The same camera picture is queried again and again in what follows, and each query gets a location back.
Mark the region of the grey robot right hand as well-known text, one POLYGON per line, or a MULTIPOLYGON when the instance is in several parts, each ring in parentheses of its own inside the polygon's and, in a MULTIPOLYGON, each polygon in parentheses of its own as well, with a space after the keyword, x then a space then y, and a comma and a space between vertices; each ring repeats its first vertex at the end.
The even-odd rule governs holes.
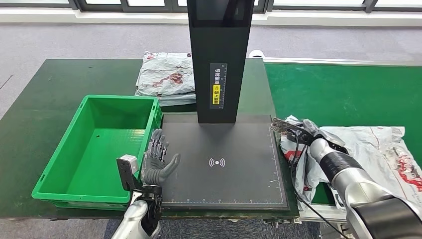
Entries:
POLYGON ((345 142, 340 137, 321 129, 309 119, 303 119, 302 121, 299 121, 297 126, 306 132, 301 133, 300 139, 303 141, 303 144, 307 146, 310 146, 311 143, 316 139, 322 138, 325 139, 329 146, 335 150, 340 151, 340 148, 345 147, 345 142))

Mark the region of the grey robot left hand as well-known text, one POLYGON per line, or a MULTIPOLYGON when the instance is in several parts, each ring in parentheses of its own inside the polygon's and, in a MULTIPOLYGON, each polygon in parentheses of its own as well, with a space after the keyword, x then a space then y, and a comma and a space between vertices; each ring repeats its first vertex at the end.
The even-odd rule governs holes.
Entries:
POLYGON ((162 129, 155 129, 151 135, 147 150, 144 153, 141 182, 146 185, 162 186, 166 179, 178 167, 181 156, 176 153, 169 163, 165 162, 169 142, 162 129))

